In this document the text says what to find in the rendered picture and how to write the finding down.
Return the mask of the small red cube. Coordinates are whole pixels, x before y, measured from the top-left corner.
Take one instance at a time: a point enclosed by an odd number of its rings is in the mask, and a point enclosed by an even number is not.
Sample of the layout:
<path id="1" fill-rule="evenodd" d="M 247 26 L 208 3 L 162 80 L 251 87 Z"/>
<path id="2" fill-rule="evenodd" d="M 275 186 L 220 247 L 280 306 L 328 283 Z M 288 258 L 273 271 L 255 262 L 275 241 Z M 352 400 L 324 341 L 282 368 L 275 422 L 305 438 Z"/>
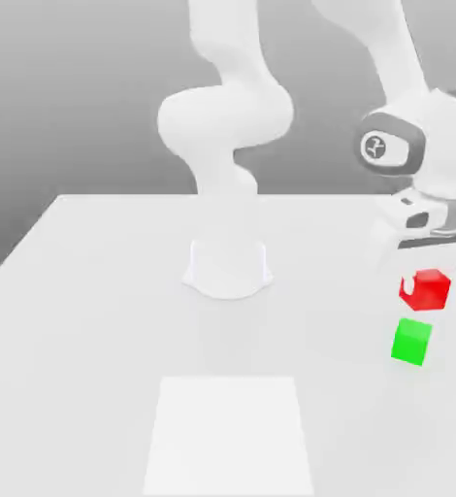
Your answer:
<path id="1" fill-rule="evenodd" d="M 425 269 L 412 277 L 412 292 L 407 293 L 406 279 L 401 278 L 399 296 L 414 311 L 442 310 L 451 279 L 438 269 Z"/>

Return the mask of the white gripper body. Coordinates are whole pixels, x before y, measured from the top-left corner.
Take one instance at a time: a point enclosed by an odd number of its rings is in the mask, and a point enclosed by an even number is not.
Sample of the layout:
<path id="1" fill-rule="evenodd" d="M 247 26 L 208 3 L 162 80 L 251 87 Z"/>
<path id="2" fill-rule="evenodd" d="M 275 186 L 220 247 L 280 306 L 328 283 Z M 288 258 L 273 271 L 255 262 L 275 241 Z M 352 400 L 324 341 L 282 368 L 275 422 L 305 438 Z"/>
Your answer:
<path id="1" fill-rule="evenodd" d="M 375 251 L 378 270 L 415 273 L 425 269 L 456 267 L 456 234 L 447 237 L 404 238 Z"/>

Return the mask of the small green cube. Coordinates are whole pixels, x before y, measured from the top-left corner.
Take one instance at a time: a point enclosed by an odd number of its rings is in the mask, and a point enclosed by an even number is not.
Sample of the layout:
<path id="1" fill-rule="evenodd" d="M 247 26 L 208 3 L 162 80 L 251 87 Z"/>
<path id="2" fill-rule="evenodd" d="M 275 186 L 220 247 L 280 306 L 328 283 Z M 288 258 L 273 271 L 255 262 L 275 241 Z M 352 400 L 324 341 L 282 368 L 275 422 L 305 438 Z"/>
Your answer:
<path id="1" fill-rule="evenodd" d="M 432 329 L 432 324 L 401 318 L 395 332 L 391 357 L 411 365 L 422 366 Z"/>

